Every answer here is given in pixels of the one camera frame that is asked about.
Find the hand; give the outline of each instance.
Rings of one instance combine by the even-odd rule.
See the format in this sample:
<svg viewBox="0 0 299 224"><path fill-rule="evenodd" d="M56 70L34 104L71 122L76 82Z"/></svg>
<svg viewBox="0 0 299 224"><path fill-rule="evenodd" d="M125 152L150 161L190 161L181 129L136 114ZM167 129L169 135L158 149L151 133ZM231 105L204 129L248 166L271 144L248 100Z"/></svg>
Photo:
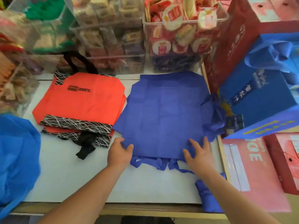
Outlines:
<svg viewBox="0 0 299 224"><path fill-rule="evenodd" d="M195 173L199 178L203 178L209 175L211 171L216 171L214 156L207 137L204 137L203 148L201 148L200 145L192 139L190 139L190 142L195 148L194 159L188 150L184 149L183 152L187 165L191 168L193 173Z"/></svg>
<svg viewBox="0 0 299 224"><path fill-rule="evenodd" d="M108 152L107 166L118 167L122 171L129 166L134 146L130 144L127 149L124 149L121 145L121 142L124 140L125 139L121 137L114 139Z"/></svg>

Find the black bag handle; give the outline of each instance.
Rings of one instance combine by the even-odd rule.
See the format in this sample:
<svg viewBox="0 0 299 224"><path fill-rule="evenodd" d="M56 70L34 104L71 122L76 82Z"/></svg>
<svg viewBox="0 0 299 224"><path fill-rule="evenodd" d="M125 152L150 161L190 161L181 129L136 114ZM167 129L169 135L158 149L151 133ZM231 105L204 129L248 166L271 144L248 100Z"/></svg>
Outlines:
<svg viewBox="0 0 299 224"><path fill-rule="evenodd" d="M73 74L79 72L78 67L73 63L72 57L76 57L78 60L80 60L86 68L86 71L90 74L99 74L97 71L97 68L93 63L91 63L86 57L82 56L80 53L77 51L68 51L63 53L63 57L65 61L70 65L70 67L73 70Z"/></svg>

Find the forearm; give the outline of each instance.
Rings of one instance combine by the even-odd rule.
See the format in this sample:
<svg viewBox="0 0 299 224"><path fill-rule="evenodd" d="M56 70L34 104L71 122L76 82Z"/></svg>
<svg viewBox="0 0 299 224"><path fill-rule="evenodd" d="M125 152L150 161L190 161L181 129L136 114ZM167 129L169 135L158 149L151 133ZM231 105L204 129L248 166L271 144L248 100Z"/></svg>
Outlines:
<svg viewBox="0 0 299 224"><path fill-rule="evenodd" d="M94 224L121 173L107 166L38 224Z"/></svg>
<svg viewBox="0 0 299 224"><path fill-rule="evenodd" d="M249 201L215 170L202 177L231 224L279 224L271 215Z"/></svg>

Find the white table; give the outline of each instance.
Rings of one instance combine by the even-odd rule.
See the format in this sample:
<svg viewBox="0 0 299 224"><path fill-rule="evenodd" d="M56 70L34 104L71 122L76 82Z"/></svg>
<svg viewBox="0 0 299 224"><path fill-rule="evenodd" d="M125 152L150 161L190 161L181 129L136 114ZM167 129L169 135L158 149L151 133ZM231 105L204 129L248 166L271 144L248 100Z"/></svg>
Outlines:
<svg viewBox="0 0 299 224"><path fill-rule="evenodd" d="M152 70L145 68L145 74ZM41 75L39 79L50 80L53 75ZM120 75L125 86L125 95L131 92L131 87L140 75ZM44 96L51 81L40 81L40 86L29 105L24 118L37 125L32 110ZM80 147L71 140L61 140L55 136L42 134L40 150L41 174L24 201L26 202L62 202L81 186L88 182L95 174L107 165L108 149L97 147L85 160L76 157ZM217 140L211 143L215 156L217 170L223 172L219 156ZM190 173L180 173L177 170L159 171L156 168L142 164L139 168L129 166L121 175L112 190L108 203L188 203L200 204L200 197L195 187L197 178Z"/></svg>

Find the red box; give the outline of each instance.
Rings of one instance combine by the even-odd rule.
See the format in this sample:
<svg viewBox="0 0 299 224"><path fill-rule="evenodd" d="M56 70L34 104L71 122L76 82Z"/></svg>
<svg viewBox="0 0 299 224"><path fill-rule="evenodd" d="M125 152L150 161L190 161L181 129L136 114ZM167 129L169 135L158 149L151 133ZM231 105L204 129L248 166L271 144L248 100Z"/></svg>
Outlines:
<svg viewBox="0 0 299 224"><path fill-rule="evenodd" d="M242 193L267 212L291 212L264 140L222 139L222 143L238 147L251 190Z"/></svg>
<svg viewBox="0 0 299 224"><path fill-rule="evenodd" d="M296 0L232 0L230 18L221 26L221 37L211 54L204 57L212 93L245 57L260 34L299 31L299 4Z"/></svg>
<svg viewBox="0 0 299 224"><path fill-rule="evenodd" d="M299 133L275 133L264 137L284 192L299 195L299 159L292 139Z"/></svg>

